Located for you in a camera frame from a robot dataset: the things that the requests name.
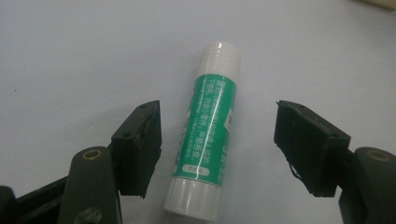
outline white plastic tube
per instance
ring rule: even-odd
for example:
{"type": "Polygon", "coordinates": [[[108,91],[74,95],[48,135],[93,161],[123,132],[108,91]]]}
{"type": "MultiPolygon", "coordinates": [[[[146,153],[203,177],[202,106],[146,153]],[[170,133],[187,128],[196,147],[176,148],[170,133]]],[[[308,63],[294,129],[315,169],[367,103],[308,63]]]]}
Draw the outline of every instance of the white plastic tube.
{"type": "Polygon", "coordinates": [[[219,42],[205,49],[165,210],[217,220],[239,68],[233,45],[219,42]]]}

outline white table surface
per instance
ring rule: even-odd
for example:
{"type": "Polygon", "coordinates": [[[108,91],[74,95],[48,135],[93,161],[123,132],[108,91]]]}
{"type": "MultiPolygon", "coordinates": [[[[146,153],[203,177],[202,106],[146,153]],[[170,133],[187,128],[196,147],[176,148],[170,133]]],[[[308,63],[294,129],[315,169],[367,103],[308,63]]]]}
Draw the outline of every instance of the white table surface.
{"type": "Polygon", "coordinates": [[[204,223],[163,211],[202,50],[242,52],[219,223],[342,223],[273,141],[276,101],[306,105],[396,154],[396,14],[351,0],[2,1],[0,185],[20,197],[107,146],[135,107],[161,101],[163,154],[124,223],[204,223]]]}

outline metal screw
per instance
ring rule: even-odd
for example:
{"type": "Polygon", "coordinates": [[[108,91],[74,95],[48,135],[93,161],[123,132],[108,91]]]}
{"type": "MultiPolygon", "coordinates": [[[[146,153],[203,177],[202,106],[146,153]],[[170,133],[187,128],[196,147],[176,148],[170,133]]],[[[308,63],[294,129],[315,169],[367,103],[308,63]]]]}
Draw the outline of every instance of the metal screw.
{"type": "Polygon", "coordinates": [[[390,156],[377,150],[367,151],[367,156],[377,161],[390,161],[390,156]]]}
{"type": "Polygon", "coordinates": [[[93,161],[102,156],[102,151],[99,149],[89,150],[82,155],[82,158],[86,161],[93,161]]]}

